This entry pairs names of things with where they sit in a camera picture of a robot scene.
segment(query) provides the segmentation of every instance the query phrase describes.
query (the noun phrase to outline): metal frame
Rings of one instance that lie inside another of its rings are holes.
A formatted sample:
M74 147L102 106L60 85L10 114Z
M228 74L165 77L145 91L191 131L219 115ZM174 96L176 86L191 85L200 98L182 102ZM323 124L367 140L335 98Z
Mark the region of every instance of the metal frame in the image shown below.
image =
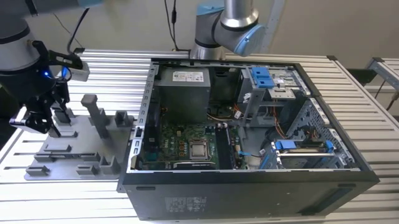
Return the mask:
M82 59L90 67L86 83L69 82L70 103L76 114L84 93L98 96L98 107L106 114L128 110L137 117L149 60L187 58L187 52L90 50ZM228 60L285 61L300 63L328 104L340 125L380 178L380 183L359 195L327 217L277 218L280 223L389 224L399 222L399 131L381 106L372 101L361 85L324 56L253 55ZM21 223L76 223L106 221L140 223L125 194L114 192L116 181L28 182L24 167L40 150L45 135L17 130L0 151L0 220ZM276 218L201 220L201 223L275 223Z
M372 58L367 68L375 70L396 91L399 91L399 59Z

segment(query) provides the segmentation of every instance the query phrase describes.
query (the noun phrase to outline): gray fixture post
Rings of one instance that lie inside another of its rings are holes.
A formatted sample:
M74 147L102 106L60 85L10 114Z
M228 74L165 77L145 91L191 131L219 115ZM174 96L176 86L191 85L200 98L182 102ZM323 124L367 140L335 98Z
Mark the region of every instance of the gray fixture post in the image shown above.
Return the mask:
M105 139L109 137L109 133L106 130L108 118L105 116L104 109L98 109L97 107L97 96L92 94L85 94L81 98L81 105L86 108L92 123L98 132L100 138Z

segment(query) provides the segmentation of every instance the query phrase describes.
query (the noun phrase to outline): orange wire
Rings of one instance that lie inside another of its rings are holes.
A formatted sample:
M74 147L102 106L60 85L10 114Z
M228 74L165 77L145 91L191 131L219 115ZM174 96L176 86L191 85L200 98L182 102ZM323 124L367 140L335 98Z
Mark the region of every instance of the orange wire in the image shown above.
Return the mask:
M287 137L284 135L284 132L283 132L279 122L276 120L275 107L273 107L273 117L275 117L275 130L279 133L279 135L281 136L281 138L285 139Z

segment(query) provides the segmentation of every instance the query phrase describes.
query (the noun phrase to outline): black cable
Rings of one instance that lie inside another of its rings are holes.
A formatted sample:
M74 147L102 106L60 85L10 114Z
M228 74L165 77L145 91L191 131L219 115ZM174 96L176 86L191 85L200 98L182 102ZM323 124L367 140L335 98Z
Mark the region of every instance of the black cable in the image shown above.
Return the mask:
M380 88L379 88L379 90L376 91L376 94L375 94L375 99L376 99L376 97L377 97L377 95L379 95L379 93L380 93L380 89L381 89L381 87L384 86L384 84L385 84L385 80L381 82L381 84L380 84Z
M170 30L170 21L169 21L169 11L168 11L168 5L166 5L166 0L162 1L164 2L164 9L166 11L166 21L168 21L168 28L169 28L169 34L170 34L170 38L172 38L172 41L173 41L173 44L174 44L174 49L177 50L177 45L176 45L176 40L173 38L173 35L172 35L172 30Z
M56 15L54 13L53 13L53 15L54 15L54 17L56 17L56 19L57 19L57 21L58 21L61 27L64 28L64 30L69 33L69 35L72 35L70 32L69 32L69 30L68 30L66 27L64 26L64 24L62 24L60 18L57 17L57 15ZM73 38L73 39L74 39L76 43L78 44L78 46L82 48L82 46L81 46L78 40L77 40L76 38Z
M389 102L389 105L388 105L388 107L387 107L387 111L391 109L391 107L392 107L392 105L393 105L393 100L391 100L391 102Z
M174 31L174 23L176 23L176 19L177 19L177 12L176 12L176 0L173 0L173 10L172 10L172 29L173 29L173 40L176 43L176 31Z
M80 16L80 18L78 18L78 21L77 21L77 24L76 24L76 27L74 27L74 30L73 30L73 34L70 35L70 39L69 39L69 41L68 41L66 51L68 51L69 54L72 54L72 51L70 51L70 44L72 44L72 41L73 41L73 39L74 39L74 35L76 35L76 32L77 32L77 29L78 29L78 27L80 27L81 21L82 21L82 19L84 19L84 17L85 17L85 14L86 14L88 10L89 10L89 8L86 8L86 9L84 10L84 12L82 12L82 14L81 14L81 16Z

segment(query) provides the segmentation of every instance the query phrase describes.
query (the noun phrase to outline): motherboard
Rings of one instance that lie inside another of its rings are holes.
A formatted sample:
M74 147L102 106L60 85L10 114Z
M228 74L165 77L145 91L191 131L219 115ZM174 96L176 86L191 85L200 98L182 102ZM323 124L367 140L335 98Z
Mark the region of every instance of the motherboard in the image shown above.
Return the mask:
M235 126L170 125L160 128L158 150L145 151L144 170L241 168L240 138Z

